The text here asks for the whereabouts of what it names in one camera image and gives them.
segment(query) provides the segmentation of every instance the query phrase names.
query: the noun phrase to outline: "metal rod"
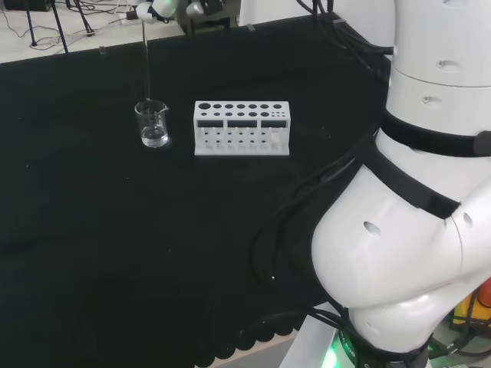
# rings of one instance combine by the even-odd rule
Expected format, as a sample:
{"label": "metal rod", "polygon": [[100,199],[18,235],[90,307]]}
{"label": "metal rod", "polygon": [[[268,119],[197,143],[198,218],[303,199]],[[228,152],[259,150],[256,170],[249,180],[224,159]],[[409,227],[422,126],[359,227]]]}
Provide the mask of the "metal rod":
{"label": "metal rod", "polygon": [[32,28],[31,9],[29,8],[29,0],[24,0],[24,9],[25,12],[28,13],[29,31],[31,32],[31,39],[32,39],[31,46],[38,46],[38,43],[34,39],[34,29]]}
{"label": "metal rod", "polygon": [[80,15],[82,17],[82,22],[85,25],[85,30],[87,31],[88,34],[94,33],[94,29],[92,29],[91,25],[89,25],[89,22],[85,18],[84,12],[82,11],[82,7],[80,6],[80,2],[78,0],[74,0],[74,3],[78,11],[80,12]]}
{"label": "metal rod", "polygon": [[68,54],[67,42],[64,40],[63,30],[61,29],[60,18],[58,17],[58,12],[56,11],[56,5],[54,5],[54,0],[51,0],[51,6],[53,7],[54,18],[56,19],[56,24],[58,25],[58,30],[60,31],[61,41],[63,42],[63,48],[65,54]]}
{"label": "metal rod", "polygon": [[141,21],[143,29],[143,73],[145,78],[145,98],[150,99],[150,70],[148,67],[148,42],[147,33],[145,32],[145,21]]}

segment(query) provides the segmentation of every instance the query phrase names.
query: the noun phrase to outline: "black tablecloth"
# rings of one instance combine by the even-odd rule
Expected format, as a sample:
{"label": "black tablecloth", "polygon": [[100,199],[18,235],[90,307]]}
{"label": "black tablecloth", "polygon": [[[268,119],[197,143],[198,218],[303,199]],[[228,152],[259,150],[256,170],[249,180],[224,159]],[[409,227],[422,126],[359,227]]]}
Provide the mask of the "black tablecloth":
{"label": "black tablecloth", "polygon": [[[310,18],[155,41],[152,93],[170,107],[172,145],[152,151],[133,115],[141,63],[130,44],[0,65],[2,367],[187,368],[233,353],[237,331],[296,305],[254,282],[252,233],[384,102],[385,87]],[[292,154],[195,157],[196,100],[289,101]],[[290,224],[288,246],[307,270],[315,223],[352,175]],[[322,302],[279,267],[292,300]]]}

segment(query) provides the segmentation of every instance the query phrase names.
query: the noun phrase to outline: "yellow object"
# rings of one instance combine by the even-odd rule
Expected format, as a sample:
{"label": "yellow object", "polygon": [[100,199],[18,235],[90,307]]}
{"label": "yellow object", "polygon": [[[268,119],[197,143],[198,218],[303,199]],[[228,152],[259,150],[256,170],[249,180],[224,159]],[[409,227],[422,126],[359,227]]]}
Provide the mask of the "yellow object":
{"label": "yellow object", "polygon": [[[466,318],[472,297],[472,295],[469,295],[463,301],[461,301],[460,304],[456,306],[453,315]],[[472,318],[475,320],[489,320],[491,318],[491,308],[483,307],[481,303],[476,300],[476,303],[474,303]],[[453,323],[459,325],[465,324],[466,321],[454,319]]]}

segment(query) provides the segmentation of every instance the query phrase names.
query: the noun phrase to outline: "red object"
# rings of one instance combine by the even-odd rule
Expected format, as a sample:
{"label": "red object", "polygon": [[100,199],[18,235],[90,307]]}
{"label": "red object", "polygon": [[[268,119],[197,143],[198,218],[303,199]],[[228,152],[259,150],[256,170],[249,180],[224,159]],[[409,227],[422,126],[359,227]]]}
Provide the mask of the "red object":
{"label": "red object", "polygon": [[479,301],[486,307],[491,307],[491,278],[479,290]]}

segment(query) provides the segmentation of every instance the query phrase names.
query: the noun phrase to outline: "tripod leg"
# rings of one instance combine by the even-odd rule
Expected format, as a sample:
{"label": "tripod leg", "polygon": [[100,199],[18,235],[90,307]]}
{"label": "tripod leg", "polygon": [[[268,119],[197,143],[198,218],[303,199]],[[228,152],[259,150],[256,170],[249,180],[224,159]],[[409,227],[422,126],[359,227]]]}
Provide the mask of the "tripod leg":
{"label": "tripod leg", "polygon": [[29,0],[24,0],[24,9],[25,12],[28,14],[28,22],[29,22],[29,31],[31,32],[31,46],[38,46],[38,43],[34,39],[34,29],[32,28],[32,21],[31,21],[31,12],[29,8]]}
{"label": "tripod leg", "polygon": [[56,10],[56,5],[54,4],[54,0],[51,0],[51,5],[53,7],[54,18],[56,19],[58,30],[60,31],[60,37],[61,37],[61,42],[63,42],[64,52],[65,54],[68,54],[67,42],[64,40],[63,30],[61,29],[60,18],[58,17],[58,11]]}
{"label": "tripod leg", "polygon": [[80,15],[82,17],[82,21],[84,22],[85,29],[87,30],[87,33],[93,33],[94,30],[92,29],[91,25],[89,25],[89,22],[85,18],[84,13],[82,12],[82,7],[80,6],[80,2],[78,0],[74,0],[75,6],[77,7],[78,11],[80,12]]}

